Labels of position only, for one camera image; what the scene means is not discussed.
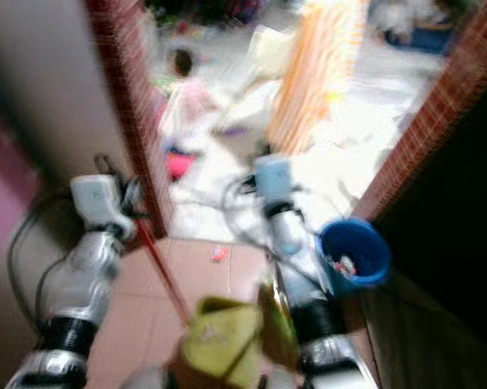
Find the child in pink clothes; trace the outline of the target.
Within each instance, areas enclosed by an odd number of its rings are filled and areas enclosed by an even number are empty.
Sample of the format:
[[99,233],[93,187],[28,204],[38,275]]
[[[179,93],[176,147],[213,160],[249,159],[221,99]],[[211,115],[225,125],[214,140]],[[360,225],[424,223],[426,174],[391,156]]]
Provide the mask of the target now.
[[220,107],[207,91],[205,83],[194,75],[194,53],[173,49],[169,55],[173,79],[159,130],[167,152],[199,158],[203,146],[202,130],[209,129],[212,114]]

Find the pink plastic stool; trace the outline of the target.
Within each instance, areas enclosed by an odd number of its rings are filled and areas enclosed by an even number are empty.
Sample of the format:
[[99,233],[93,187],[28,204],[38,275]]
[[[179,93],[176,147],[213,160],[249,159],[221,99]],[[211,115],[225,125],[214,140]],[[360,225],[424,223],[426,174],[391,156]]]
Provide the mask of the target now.
[[171,182],[177,182],[184,177],[194,163],[196,156],[191,153],[168,151],[165,153],[165,169]]

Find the orange striped hanging cloth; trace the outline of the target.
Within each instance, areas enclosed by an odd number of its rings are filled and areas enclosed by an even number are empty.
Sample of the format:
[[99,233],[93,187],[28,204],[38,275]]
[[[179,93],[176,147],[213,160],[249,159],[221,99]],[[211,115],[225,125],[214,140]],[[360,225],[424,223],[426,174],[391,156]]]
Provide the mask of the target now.
[[343,100],[361,48],[370,0],[309,0],[266,130],[271,150],[305,151],[316,127]]

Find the grey robot right leg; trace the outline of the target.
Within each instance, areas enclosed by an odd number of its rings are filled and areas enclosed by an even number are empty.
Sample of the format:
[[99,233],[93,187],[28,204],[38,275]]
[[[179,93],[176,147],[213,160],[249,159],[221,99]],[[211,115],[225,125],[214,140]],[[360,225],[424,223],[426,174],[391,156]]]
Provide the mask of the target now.
[[291,374],[266,374],[259,389],[296,389],[295,379]]

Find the grey robot leg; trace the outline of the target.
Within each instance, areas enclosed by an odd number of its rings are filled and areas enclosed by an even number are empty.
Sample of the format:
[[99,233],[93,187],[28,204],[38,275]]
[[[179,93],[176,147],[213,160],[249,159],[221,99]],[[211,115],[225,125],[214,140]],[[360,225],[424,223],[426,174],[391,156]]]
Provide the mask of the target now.
[[291,374],[266,374],[259,389],[296,389],[295,379]]
[[168,371],[159,366],[139,368],[118,389],[168,389]]

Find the blue plastic bucket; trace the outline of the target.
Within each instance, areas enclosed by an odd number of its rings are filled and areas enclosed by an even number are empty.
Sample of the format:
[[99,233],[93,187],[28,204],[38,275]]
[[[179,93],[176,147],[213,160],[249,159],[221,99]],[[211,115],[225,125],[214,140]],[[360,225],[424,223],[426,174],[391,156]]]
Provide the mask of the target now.
[[383,236],[365,220],[335,220],[317,238],[335,295],[353,295],[388,281],[394,256]]

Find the blue mat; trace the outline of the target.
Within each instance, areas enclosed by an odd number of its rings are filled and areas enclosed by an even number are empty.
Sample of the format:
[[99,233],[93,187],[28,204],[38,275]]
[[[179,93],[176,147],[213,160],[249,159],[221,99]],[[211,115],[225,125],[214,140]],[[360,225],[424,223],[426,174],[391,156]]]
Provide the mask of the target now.
[[382,35],[388,45],[402,49],[403,51],[446,55],[453,32],[453,28],[415,28],[409,34],[408,40],[406,41],[402,40],[402,34],[396,33],[395,31],[384,31]]

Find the grey robot left leg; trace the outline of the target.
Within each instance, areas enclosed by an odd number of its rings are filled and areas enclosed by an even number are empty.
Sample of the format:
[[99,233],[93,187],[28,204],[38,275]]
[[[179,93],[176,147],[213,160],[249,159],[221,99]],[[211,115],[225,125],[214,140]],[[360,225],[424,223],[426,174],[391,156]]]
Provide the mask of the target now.
[[159,366],[139,368],[118,389],[168,389],[168,371]]

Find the yellow-green dustpan with red handle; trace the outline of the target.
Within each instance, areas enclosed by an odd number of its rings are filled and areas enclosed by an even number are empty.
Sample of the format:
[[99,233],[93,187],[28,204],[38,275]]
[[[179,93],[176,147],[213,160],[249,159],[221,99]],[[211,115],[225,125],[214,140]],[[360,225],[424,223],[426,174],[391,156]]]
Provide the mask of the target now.
[[173,355],[163,365],[168,371],[166,384],[176,389],[257,388],[261,377],[258,338],[263,325],[257,306],[225,297],[204,297],[199,316],[193,316],[147,223],[137,221],[136,227],[182,328]]

